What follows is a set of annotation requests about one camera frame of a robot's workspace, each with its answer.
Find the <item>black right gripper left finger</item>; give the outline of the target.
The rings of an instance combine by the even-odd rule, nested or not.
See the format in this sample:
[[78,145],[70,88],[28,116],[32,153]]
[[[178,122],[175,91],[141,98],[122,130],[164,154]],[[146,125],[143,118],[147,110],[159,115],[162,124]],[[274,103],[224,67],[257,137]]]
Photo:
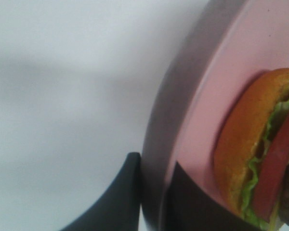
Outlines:
[[137,231],[141,205],[141,155],[129,153],[103,195],[64,231]]

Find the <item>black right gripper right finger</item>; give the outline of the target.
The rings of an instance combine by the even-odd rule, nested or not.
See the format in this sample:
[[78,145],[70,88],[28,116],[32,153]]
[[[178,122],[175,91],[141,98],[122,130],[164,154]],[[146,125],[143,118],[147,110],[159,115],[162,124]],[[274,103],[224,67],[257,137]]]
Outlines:
[[207,196],[176,164],[167,198],[167,231],[258,231]]

